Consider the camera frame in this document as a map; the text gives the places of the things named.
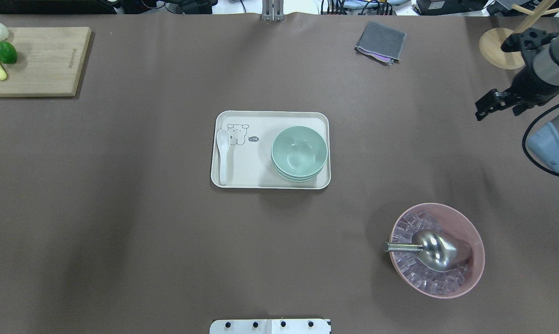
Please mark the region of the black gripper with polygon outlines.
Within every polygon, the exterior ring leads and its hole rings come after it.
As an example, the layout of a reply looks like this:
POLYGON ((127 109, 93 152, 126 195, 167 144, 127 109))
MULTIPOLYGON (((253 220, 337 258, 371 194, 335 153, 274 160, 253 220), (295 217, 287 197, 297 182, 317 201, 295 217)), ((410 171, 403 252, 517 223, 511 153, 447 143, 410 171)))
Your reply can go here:
POLYGON ((515 116, 534 106, 547 104, 559 94, 559 86, 540 78, 534 72, 534 59, 544 51, 544 46, 559 36, 559 32, 546 32, 528 28, 524 32, 514 32, 504 40, 501 50, 519 51, 525 63, 524 68, 515 76, 510 88, 505 91, 491 89, 475 102, 475 117, 483 120, 489 114, 512 107, 515 116))

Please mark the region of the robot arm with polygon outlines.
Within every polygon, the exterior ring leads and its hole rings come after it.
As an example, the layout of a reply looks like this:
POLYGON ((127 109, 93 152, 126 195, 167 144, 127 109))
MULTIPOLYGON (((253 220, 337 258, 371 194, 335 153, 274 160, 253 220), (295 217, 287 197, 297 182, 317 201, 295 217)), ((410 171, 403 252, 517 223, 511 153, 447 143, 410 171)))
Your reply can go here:
MULTIPOLYGON (((559 32, 527 28, 508 36, 501 49, 519 51, 525 66, 508 89, 492 89, 475 102, 478 121, 507 108, 519 116, 527 109, 544 106, 559 94, 559 32)), ((521 148, 536 167, 559 177, 559 103, 530 123, 521 148)))

